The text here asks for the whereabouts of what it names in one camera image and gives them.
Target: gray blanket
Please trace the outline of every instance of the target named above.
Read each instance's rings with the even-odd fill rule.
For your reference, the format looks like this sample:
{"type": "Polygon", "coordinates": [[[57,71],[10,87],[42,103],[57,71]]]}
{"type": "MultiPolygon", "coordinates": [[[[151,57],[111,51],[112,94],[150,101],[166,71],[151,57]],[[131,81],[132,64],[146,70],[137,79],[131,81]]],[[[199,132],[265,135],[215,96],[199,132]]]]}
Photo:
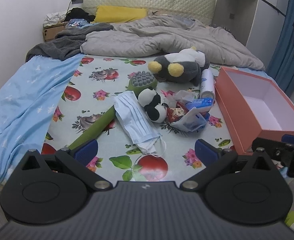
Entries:
{"type": "Polygon", "coordinates": [[[41,55],[53,59],[65,60],[80,53],[80,46],[85,42],[86,35],[92,32],[108,31],[113,28],[108,23],[99,23],[83,29],[71,28],[56,34],[55,39],[40,43],[28,51],[26,62],[33,56],[41,55]]]}
{"type": "Polygon", "coordinates": [[[264,70],[263,63],[222,28],[171,16],[148,16],[130,23],[113,24],[112,31],[90,33],[81,52],[98,56],[144,57],[161,51],[179,52],[195,46],[216,64],[264,70]]]}

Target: yellow pillow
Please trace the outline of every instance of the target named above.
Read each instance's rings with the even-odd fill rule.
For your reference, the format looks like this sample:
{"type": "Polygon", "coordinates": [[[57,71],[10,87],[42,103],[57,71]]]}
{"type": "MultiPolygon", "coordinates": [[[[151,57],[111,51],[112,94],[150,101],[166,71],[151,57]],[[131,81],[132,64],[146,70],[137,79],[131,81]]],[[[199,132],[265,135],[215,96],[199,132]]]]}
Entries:
{"type": "Polygon", "coordinates": [[[100,5],[97,7],[95,23],[125,23],[147,16],[147,9],[100,5]]]}

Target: white cylindrical can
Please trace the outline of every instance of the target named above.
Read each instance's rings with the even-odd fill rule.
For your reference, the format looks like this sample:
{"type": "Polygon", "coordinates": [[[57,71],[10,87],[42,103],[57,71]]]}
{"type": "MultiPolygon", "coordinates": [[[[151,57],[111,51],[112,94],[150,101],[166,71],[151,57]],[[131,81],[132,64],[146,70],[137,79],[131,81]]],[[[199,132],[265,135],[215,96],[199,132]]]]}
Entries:
{"type": "Polygon", "coordinates": [[[210,69],[205,69],[201,73],[200,98],[215,100],[214,75],[210,69]]]}

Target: wall socket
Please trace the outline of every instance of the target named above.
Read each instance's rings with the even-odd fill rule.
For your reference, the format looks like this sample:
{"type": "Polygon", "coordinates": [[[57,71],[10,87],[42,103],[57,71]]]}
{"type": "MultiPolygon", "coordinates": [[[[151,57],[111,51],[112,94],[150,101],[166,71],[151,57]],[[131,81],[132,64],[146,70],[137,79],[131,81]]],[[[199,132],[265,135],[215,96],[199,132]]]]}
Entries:
{"type": "Polygon", "coordinates": [[[83,3],[84,0],[71,0],[71,4],[83,3]]]}

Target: mask ear loop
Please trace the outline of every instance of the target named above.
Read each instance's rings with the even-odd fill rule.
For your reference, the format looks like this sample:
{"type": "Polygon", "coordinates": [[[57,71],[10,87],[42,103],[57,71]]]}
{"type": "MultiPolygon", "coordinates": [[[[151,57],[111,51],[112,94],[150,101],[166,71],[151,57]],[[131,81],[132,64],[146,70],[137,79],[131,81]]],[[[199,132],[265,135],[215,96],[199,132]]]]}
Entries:
{"type": "Polygon", "coordinates": [[[166,144],[166,142],[162,139],[162,136],[160,136],[160,148],[163,148],[164,150],[162,150],[162,155],[156,155],[156,154],[153,154],[153,153],[151,153],[150,155],[152,155],[152,156],[154,156],[154,157],[157,157],[157,158],[159,158],[159,157],[162,157],[164,154],[165,154],[165,151],[166,151],[166,149],[167,149],[167,144],[166,144]]]}

